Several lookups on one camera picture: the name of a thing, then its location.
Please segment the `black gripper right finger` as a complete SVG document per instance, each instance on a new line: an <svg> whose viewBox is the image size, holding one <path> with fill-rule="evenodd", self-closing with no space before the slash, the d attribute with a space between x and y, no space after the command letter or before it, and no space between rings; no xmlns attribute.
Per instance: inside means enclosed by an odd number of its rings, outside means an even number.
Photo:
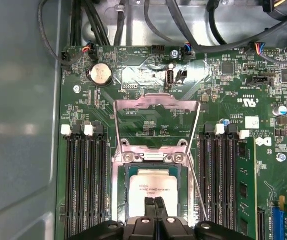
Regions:
<svg viewBox="0 0 287 240"><path fill-rule="evenodd" d="M202 221L189 227L184 219L168 216L166 204L162 197L155 199L157 219L161 223L163 240L250 240L249 236L213 223Z"/></svg>

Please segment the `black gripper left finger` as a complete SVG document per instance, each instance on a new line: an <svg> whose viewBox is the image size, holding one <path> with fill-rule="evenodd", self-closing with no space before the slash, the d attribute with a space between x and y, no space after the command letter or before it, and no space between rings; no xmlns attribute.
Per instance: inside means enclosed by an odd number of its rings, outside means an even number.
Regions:
<svg viewBox="0 0 287 240"><path fill-rule="evenodd" d="M146 197L145 215L130 218L126 224L108 220L78 233L70 240L153 240L156 235L156 200Z"/></svg>

